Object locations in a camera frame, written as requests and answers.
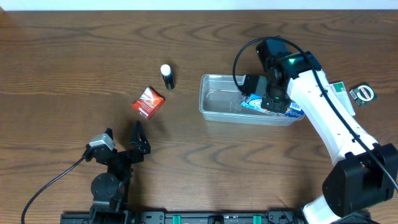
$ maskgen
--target blue package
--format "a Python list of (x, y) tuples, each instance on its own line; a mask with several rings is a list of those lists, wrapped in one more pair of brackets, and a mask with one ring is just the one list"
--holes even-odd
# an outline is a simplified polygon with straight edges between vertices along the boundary
[(278, 116), (278, 117), (290, 117), (290, 118), (299, 118), (303, 116), (304, 111), (299, 107), (298, 104), (291, 102), (289, 104), (289, 108), (287, 108), (286, 113), (276, 113), (271, 112), (266, 109), (261, 108), (262, 98), (260, 96), (251, 94), (250, 96), (245, 96), (241, 103), (241, 106), (259, 111), (261, 113), (268, 114), (269, 116)]

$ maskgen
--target white cap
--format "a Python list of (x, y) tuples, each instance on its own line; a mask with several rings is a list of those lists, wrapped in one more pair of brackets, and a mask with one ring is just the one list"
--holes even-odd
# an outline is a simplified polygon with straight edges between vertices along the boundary
[(161, 66), (160, 72), (162, 72), (162, 75), (168, 76), (172, 73), (172, 68), (170, 68), (170, 65), (164, 64)]

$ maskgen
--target white wall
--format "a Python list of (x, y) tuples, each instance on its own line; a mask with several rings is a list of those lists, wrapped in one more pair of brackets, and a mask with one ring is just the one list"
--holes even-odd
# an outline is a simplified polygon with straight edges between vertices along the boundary
[(398, 9), (398, 0), (0, 0), (24, 10)]

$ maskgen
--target green clip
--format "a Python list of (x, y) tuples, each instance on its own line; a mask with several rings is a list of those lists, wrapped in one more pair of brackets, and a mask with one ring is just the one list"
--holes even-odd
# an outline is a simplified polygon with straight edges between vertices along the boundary
[(261, 224), (261, 216), (260, 215), (253, 215), (253, 224)]
[(181, 216), (180, 215), (173, 215), (173, 224), (181, 224)]

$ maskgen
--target wire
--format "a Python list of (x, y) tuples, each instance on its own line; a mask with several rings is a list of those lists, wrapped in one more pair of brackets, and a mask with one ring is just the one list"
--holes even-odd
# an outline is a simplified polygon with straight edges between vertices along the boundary
[(79, 165), (79, 163), (81, 163), (83, 161), (84, 157), (82, 157), (81, 159), (79, 159), (79, 161), (75, 162), (74, 165), (72, 165), (69, 169), (67, 169), (65, 172), (63, 172), (62, 174), (60, 174), (58, 177), (54, 178), (53, 180), (51, 180), (48, 184), (44, 185), (44, 187), (42, 187), (30, 200), (29, 202), (26, 204), (24, 211), (22, 212), (21, 215), (21, 223), (25, 224), (25, 215), (27, 212), (27, 209), (29, 208), (29, 206), (31, 205), (31, 203), (37, 198), (37, 196), (39, 196), (40, 193), (43, 192), (43, 190), (45, 190), (47, 187), (49, 187), (50, 185), (52, 185), (55, 181), (61, 179), (61, 177), (63, 177), (64, 175), (66, 175), (67, 173), (69, 173), (71, 170), (73, 170), (73, 168), (75, 168), (77, 165)]
[(317, 84), (319, 86), (319, 89), (321, 90), (321, 96), (324, 96), (326, 101), (328, 102), (329, 106), (331, 107), (331, 109), (335, 112), (335, 114), (337, 115), (337, 117), (340, 119), (340, 121), (343, 123), (343, 125), (346, 127), (346, 129), (349, 131), (349, 133), (354, 137), (354, 140), (358, 142), (358, 144), (360, 146), (362, 146), (363, 149), (365, 149), (365, 151), (369, 154), (369, 156), (371, 157), (371, 159), (380, 167), (380, 169), (383, 171), (383, 173), (388, 177), (388, 179), (391, 181), (391, 183), (393, 184), (394, 188), (396, 189), (396, 191), (398, 192), (398, 184), (397, 182), (394, 180), (394, 178), (392, 178), (392, 176), (390, 175), (390, 173), (388, 173), (388, 171), (386, 170), (386, 168), (381, 164), (381, 162), (379, 161), (379, 159), (373, 154), (373, 152), (367, 147), (367, 145), (365, 145), (365, 143), (362, 142), (361, 138), (359, 137), (359, 135), (357, 135), (354, 130), (349, 126), (349, 124), (347, 123), (347, 121), (342, 117), (342, 115), (340, 114), (340, 112), (337, 110), (337, 108), (334, 106), (334, 104), (331, 102), (328, 94), (327, 94), (327, 90), (324, 89), (324, 87), (322, 86), (322, 83), (319, 79), (318, 73), (315, 70), (313, 64), (311, 63), (310, 59), (308, 58), (307, 54), (295, 43), (280, 38), (280, 37), (261, 37), (258, 39), (254, 39), (250, 42), (248, 42), (245, 46), (242, 47), (242, 49), (238, 52), (235, 61), (234, 61), (234, 65), (232, 68), (232, 76), (235, 82), (236, 87), (242, 92), (243, 91), (243, 86), (239, 85), (238, 82), (236, 81), (236, 64), (238, 62), (239, 56), (242, 54), (243, 50), (246, 49), (247, 47), (249, 47), (250, 45), (252, 45), (253, 43), (256, 43), (260, 40), (278, 40), (281, 41), (283, 43), (289, 44), (290, 46), (292, 46), (293, 48), (295, 48), (297, 51), (300, 52), (300, 54), (303, 56), (304, 60), (311, 66), (311, 70), (312, 73), (315, 77), (315, 80), (317, 81)]

